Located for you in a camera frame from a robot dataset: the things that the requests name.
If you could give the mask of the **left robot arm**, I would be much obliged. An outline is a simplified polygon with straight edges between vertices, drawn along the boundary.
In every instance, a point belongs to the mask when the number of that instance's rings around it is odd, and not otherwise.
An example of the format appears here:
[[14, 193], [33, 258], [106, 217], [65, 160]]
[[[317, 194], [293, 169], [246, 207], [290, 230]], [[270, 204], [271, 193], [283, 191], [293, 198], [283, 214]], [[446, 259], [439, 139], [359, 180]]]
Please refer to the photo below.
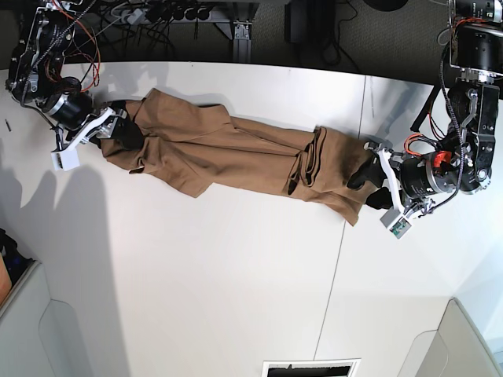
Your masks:
[[450, 1], [448, 40], [439, 76], [420, 114], [396, 152], [368, 142], [372, 158], [347, 186], [377, 188], [375, 205], [412, 218], [433, 213], [458, 193], [475, 193], [490, 183], [496, 145], [502, 78], [502, 3]]

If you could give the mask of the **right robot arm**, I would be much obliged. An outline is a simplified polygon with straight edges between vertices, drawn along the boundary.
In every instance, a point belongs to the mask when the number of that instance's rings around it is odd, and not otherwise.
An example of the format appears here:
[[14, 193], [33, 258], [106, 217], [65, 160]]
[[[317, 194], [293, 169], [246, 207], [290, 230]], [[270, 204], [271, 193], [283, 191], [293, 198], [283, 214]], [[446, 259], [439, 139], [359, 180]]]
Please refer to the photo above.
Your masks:
[[[144, 135], [127, 111], [125, 101], [99, 105], [90, 89], [99, 83], [101, 53], [84, 53], [75, 44], [81, 30], [93, 45], [96, 36], [81, 19], [92, 1], [19, 1], [19, 42], [13, 50], [6, 89], [21, 107], [41, 115], [55, 133], [56, 152], [79, 144], [116, 141], [122, 149], [139, 150]], [[69, 57], [83, 57], [90, 65], [90, 83], [61, 74]]]

